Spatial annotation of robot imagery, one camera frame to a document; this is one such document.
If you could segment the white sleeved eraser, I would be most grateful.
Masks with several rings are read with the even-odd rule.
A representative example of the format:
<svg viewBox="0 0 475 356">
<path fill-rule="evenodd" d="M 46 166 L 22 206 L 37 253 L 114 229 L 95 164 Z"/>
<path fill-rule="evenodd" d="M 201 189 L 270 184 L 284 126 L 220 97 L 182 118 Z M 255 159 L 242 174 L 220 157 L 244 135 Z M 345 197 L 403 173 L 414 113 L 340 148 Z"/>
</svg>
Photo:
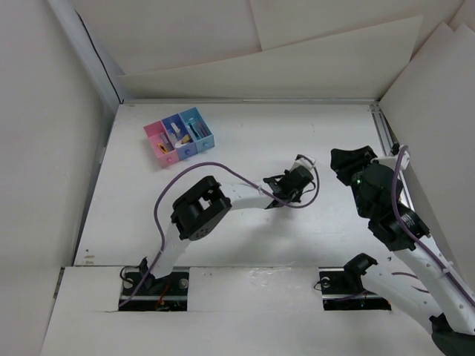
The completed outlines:
<svg viewBox="0 0 475 356">
<path fill-rule="evenodd" d="M 174 132 L 174 135 L 179 138 L 182 136 L 182 132 L 179 126 L 177 126 L 174 122 L 171 123 L 171 129 Z"/>
</svg>

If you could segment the yellow utility knife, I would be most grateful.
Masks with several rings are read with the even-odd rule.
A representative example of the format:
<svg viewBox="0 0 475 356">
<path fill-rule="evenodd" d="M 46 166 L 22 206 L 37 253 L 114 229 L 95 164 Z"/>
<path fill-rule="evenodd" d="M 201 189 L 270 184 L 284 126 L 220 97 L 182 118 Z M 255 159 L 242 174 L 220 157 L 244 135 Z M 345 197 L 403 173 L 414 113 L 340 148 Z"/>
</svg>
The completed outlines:
<svg viewBox="0 0 475 356">
<path fill-rule="evenodd" d="M 160 151 L 161 151 L 163 154 L 167 154 L 167 153 L 168 153 L 168 149 L 167 149 L 166 146 L 164 146 L 162 143 L 158 143 L 158 144 L 157 144 L 157 147 L 160 149 Z"/>
</svg>

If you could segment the light blue pen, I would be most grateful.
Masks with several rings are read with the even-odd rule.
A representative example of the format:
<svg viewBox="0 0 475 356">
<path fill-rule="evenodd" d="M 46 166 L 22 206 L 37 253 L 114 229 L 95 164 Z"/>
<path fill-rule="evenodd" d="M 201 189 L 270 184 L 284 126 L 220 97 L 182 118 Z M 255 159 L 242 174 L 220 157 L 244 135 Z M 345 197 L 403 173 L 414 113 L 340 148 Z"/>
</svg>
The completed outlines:
<svg viewBox="0 0 475 356">
<path fill-rule="evenodd" d="M 167 145 L 167 144 L 168 144 L 168 140 L 167 140 L 166 135 L 165 135 L 164 133 L 160 133 L 160 137 L 161 137 L 163 143 L 164 143 L 165 145 Z"/>
</svg>

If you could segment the purple highlighter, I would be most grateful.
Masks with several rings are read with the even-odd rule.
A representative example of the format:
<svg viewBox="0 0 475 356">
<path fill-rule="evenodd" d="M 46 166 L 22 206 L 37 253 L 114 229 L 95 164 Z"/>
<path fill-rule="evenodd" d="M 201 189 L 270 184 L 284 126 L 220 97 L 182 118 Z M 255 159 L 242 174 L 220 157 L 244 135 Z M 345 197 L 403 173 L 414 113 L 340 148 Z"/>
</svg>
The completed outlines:
<svg viewBox="0 0 475 356">
<path fill-rule="evenodd" d="M 200 132 L 200 135 L 201 135 L 202 139 L 204 139 L 204 138 L 206 138 L 210 135 L 207 127 L 202 122 L 199 122 L 197 125 L 198 125 L 198 130 Z"/>
</svg>

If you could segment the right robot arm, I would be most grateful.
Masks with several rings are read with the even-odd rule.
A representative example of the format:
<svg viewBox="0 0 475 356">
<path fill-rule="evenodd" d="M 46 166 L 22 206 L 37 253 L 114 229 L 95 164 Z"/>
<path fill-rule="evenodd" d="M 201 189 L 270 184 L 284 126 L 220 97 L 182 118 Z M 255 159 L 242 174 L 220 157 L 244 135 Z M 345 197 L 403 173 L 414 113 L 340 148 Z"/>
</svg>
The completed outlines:
<svg viewBox="0 0 475 356">
<path fill-rule="evenodd" d="M 474 291 L 445 258 L 424 221 L 401 203 L 399 175 L 409 163 L 405 145 L 394 145 L 389 156 L 377 156 L 369 146 L 330 151 L 330 167 L 350 187 L 358 215 L 425 291 L 365 253 L 344 265 L 343 283 L 350 291 L 370 291 L 395 305 L 426 330 L 442 354 L 473 355 Z"/>
</svg>

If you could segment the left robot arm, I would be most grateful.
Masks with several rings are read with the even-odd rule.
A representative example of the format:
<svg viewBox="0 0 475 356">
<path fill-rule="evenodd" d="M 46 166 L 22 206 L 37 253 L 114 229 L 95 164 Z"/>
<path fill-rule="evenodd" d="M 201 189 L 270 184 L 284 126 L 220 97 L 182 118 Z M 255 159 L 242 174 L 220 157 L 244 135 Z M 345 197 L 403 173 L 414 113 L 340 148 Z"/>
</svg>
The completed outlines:
<svg viewBox="0 0 475 356">
<path fill-rule="evenodd" d="M 170 223 L 161 226 L 158 208 L 165 194 L 179 178 L 193 169 L 204 166 L 222 168 L 242 180 L 241 184 L 221 184 L 208 175 L 179 196 L 172 204 Z M 205 162 L 187 168 L 166 186 L 154 206 L 154 220 L 160 233 L 160 247 L 154 257 L 148 256 L 140 263 L 140 285 L 149 294 L 157 294 L 165 287 L 177 260 L 193 241 L 208 236 L 230 211 L 243 209 L 306 208 L 316 198 L 301 202 L 305 188 L 311 185 L 318 195 L 320 179 L 315 164 L 298 156 L 289 170 L 263 179 L 259 185 L 227 166 L 217 162 Z"/>
</svg>

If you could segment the light blue container bin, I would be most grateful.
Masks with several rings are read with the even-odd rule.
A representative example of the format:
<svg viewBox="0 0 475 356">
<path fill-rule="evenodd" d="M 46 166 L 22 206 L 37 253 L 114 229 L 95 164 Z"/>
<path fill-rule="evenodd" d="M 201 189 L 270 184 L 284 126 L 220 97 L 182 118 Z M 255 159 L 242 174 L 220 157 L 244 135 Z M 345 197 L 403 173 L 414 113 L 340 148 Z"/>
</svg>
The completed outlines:
<svg viewBox="0 0 475 356">
<path fill-rule="evenodd" d="M 196 107 L 180 112 L 179 115 L 192 136 L 198 153 L 214 147 L 214 135 Z"/>
</svg>

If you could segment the dark blue container bin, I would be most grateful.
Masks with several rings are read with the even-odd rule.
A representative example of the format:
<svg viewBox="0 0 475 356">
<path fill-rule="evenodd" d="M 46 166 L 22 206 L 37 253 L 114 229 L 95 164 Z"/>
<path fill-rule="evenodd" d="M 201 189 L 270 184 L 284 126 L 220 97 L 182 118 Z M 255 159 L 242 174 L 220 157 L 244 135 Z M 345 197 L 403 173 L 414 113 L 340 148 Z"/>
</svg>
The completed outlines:
<svg viewBox="0 0 475 356">
<path fill-rule="evenodd" d="M 171 123 L 174 122 L 177 126 L 180 127 L 182 136 L 177 138 L 174 135 L 173 130 L 171 129 Z M 180 118 L 179 114 L 174 114 L 172 116 L 166 117 L 165 119 L 162 120 L 162 123 L 164 125 L 164 128 L 166 130 L 166 133 L 168 134 L 169 141 L 171 142 L 172 148 L 175 149 L 175 151 L 178 153 L 178 156 L 180 160 L 188 159 L 194 155 L 197 154 L 197 147 L 196 144 L 194 143 L 194 140 L 192 139 L 192 136 L 186 129 L 185 124 L 183 123 L 182 119 Z M 177 141 L 180 141 L 185 135 L 189 135 L 191 137 L 191 142 L 187 145 L 184 145 L 181 148 L 175 148 L 174 144 Z"/>
</svg>

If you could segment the blue gel pen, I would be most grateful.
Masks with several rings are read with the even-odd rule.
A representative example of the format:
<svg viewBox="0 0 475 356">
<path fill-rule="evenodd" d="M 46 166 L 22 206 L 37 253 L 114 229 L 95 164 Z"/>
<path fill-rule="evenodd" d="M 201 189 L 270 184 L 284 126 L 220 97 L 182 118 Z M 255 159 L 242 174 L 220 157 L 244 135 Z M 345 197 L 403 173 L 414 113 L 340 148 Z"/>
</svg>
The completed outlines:
<svg viewBox="0 0 475 356">
<path fill-rule="evenodd" d="M 189 124 L 189 128 L 190 128 L 191 132 L 193 133 L 194 138 L 195 138 L 196 140 L 199 140 L 199 139 L 200 139 L 200 135 L 199 135 L 198 132 L 196 132 L 196 130 L 194 129 L 193 124 Z"/>
</svg>

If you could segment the pink container bin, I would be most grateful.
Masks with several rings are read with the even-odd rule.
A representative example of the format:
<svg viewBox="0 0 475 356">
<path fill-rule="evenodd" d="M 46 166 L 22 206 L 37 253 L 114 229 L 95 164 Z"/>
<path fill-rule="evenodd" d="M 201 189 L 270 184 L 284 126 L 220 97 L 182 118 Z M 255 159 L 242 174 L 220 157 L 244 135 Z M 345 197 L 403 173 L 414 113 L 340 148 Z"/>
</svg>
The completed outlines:
<svg viewBox="0 0 475 356">
<path fill-rule="evenodd" d="M 168 134 L 164 128 L 162 121 L 157 121 L 146 125 L 143 127 L 145 134 L 148 138 L 148 141 L 151 145 L 151 148 L 157 158 L 161 168 L 167 168 L 175 163 L 179 162 L 178 153 L 172 148 L 171 142 L 169 141 Z M 167 137 L 168 144 L 165 145 L 160 137 L 160 133 L 164 133 Z M 157 147 L 158 143 L 162 143 L 168 149 L 167 154 L 163 154 L 160 149 Z"/>
</svg>

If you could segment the right aluminium rail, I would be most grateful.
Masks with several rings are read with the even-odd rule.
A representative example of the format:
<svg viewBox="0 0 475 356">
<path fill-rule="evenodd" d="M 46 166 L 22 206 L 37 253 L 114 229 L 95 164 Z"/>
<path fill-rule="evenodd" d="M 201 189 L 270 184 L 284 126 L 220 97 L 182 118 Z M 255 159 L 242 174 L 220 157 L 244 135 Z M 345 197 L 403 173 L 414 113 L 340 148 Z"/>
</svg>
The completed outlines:
<svg viewBox="0 0 475 356">
<path fill-rule="evenodd" d="M 379 136 L 379 141 L 381 144 L 381 148 L 385 156 L 390 155 L 391 148 L 393 144 L 396 142 L 393 137 L 391 136 L 390 127 L 386 120 L 385 115 L 383 114 L 382 109 L 379 107 L 378 104 L 371 104 L 370 105 L 370 113 L 373 117 L 373 121 L 376 126 L 376 130 Z M 410 196 L 410 193 L 407 188 L 407 183 L 404 177 L 403 172 L 401 171 L 399 174 L 399 179 L 402 181 L 403 189 L 401 193 L 400 200 L 404 203 L 408 208 L 414 209 L 413 202 Z"/>
</svg>

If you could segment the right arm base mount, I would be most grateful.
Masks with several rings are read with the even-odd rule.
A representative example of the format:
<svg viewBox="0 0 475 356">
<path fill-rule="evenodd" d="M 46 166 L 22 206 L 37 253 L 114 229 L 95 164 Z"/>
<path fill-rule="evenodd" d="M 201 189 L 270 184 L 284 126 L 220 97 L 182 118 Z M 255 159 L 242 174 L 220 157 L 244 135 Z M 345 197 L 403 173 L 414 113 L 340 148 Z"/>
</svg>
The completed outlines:
<svg viewBox="0 0 475 356">
<path fill-rule="evenodd" d="M 319 267 L 314 290 L 321 293 L 326 312 L 391 311 L 390 303 L 367 290 L 361 277 L 377 261 L 365 253 L 358 254 L 340 267 Z"/>
</svg>

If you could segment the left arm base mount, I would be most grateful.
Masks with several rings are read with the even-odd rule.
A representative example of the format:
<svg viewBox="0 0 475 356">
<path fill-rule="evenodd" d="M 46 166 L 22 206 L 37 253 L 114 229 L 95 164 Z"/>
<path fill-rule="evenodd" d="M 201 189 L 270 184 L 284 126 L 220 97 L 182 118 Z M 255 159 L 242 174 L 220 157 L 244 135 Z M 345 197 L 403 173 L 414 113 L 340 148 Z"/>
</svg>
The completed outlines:
<svg viewBox="0 0 475 356">
<path fill-rule="evenodd" d="M 188 308 L 189 268 L 175 268 L 168 276 L 146 277 L 134 293 L 148 264 L 143 259 L 139 266 L 124 266 L 119 277 L 122 290 L 119 296 L 120 312 L 186 312 Z"/>
</svg>

